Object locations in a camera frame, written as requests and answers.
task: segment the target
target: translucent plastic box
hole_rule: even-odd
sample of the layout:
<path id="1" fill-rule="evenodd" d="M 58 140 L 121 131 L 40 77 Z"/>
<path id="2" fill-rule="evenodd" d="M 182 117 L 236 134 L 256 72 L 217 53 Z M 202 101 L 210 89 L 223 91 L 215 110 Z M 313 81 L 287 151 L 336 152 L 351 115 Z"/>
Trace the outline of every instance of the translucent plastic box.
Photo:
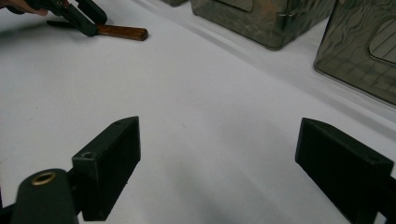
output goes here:
<path id="1" fill-rule="evenodd" d="M 396 105 L 396 0 L 339 0 L 314 66 Z"/>
<path id="2" fill-rule="evenodd" d="M 192 12 L 250 38 L 281 49 L 328 17 L 334 0 L 191 0 Z"/>

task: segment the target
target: white surface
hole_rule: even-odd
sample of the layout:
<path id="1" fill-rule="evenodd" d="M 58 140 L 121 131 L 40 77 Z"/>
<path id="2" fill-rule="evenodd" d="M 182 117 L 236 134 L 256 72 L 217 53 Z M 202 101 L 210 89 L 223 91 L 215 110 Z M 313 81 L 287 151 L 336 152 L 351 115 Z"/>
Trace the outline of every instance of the white surface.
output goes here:
<path id="1" fill-rule="evenodd" d="M 326 21 L 273 52 L 194 16 L 190 3 L 98 4 L 110 24 L 145 27 L 149 38 L 88 38 L 47 26 L 53 16 L 0 11 L 5 205 L 24 178 L 69 170 L 76 152 L 131 116 L 142 161 L 108 224 L 347 223 L 294 162 L 303 117 L 396 160 L 395 108 L 312 69 Z"/>

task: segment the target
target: human hand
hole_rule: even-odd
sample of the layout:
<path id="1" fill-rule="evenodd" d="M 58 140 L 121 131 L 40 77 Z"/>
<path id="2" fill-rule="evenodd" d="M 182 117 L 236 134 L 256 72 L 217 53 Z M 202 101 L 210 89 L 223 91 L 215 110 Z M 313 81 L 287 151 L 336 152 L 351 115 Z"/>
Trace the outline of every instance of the human hand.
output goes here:
<path id="1" fill-rule="evenodd" d="M 0 8 L 1 7 L 15 7 L 18 11 L 33 13 L 40 16 L 46 16 L 48 14 L 48 11 L 43 8 L 39 10 L 32 9 L 24 0 L 0 0 Z"/>

